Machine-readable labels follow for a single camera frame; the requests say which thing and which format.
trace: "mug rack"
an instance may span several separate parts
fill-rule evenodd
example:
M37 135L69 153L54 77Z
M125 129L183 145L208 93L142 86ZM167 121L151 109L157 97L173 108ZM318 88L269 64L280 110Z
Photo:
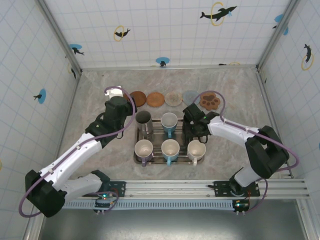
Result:
M161 152L161 145L167 139L176 140L180 146L179 156L177 160L171 162L171 165L193 165L193 161L190 160L187 155L189 140L187 139L187 137L185 137L183 131L183 119L178 118L178 123L174 133L172 133L172 138L168 138L168 133L163 130L160 119L152 119L152 124L153 133L148 134L146 137L143 136L139 128L136 128L136 138L134 144L142 139L147 139L153 144L153 158L148 161L146 165L148 166L151 164L167 164L167 160L163 157ZM133 154L134 162L136 164L142 165L142 161L137 157L134 151ZM197 164L201 164L204 160L205 156L198 160Z

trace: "cork coaster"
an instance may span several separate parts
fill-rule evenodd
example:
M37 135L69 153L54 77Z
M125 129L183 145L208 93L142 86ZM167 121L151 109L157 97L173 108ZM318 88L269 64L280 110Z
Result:
M164 100L169 106L176 107L182 103L182 94L177 91L171 91L165 95Z
M220 99L213 92L208 92L201 95L200 106L204 107L208 111L217 110L220 103Z
M142 91L133 91L132 93L130 93L130 96L134 98L135 105L137 107L141 107L147 101L147 97Z
M152 92L146 98L146 103L150 107L160 107L165 103L165 96L160 92Z

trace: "brown coaster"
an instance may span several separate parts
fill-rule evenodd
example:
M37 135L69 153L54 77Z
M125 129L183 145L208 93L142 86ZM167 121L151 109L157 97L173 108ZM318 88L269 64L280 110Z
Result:
M146 103L150 107L160 107L165 103L165 96L160 92L152 92L146 98Z
M208 92L201 95L200 106L204 107L208 111L217 110L220 103L220 99L213 92Z
M134 98L135 105L137 107L141 107L147 101L147 97L142 91L133 91L132 93L130 93L130 96Z

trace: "white mug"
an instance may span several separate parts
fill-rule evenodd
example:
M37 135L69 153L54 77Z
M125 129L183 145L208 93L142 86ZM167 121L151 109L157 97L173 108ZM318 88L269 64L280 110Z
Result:
M192 140L188 144L187 154L188 158L192 160L193 166L197 165L198 160L200 160L206 153L206 145L199 140Z
M166 159L166 164L171 165L172 161L177 160L179 156L180 146L176 140L168 139L165 140L161 145L161 152L163 157Z
M172 133L176 130L178 124L178 117L172 113L172 112L167 112L162 115L161 118L161 125L163 130L168 133L168 138L172 138Z
M141 160L142 167L145 167L147 165L147 162L149 162L154 157L153 151L153 144L146 139L138 141L134 146L134 153Z

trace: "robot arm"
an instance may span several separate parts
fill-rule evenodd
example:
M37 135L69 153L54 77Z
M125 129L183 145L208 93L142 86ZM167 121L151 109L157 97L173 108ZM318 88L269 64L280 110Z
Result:
M230 188L235 193L240 192L242 188L261 178L270 178L289 159L289 154L286 150L250 133L261 134L282 143L272 127L256 128L244 126L225 118L222 119L215 112L205 114L194 103L183 112L183 127L189 134L189 140L198 137L199 141L201 141L201 137L206 136L206 143L208 135L213 135L228 139L246 149L249 164L241 168L229 180Z
M86 129L77 142L57 160L39 172L31 170L25 176L27 191L37 180L47 175L27 196L46 217L55 215L66 202L96 192L109 190L110 178L99 170L75 180L68 178L93 154L102 150L116 135L90 140L97 136L115 133L124 127L127 116L133 114L130 102L121 96L114 96L105 102L105 112L101 113Z

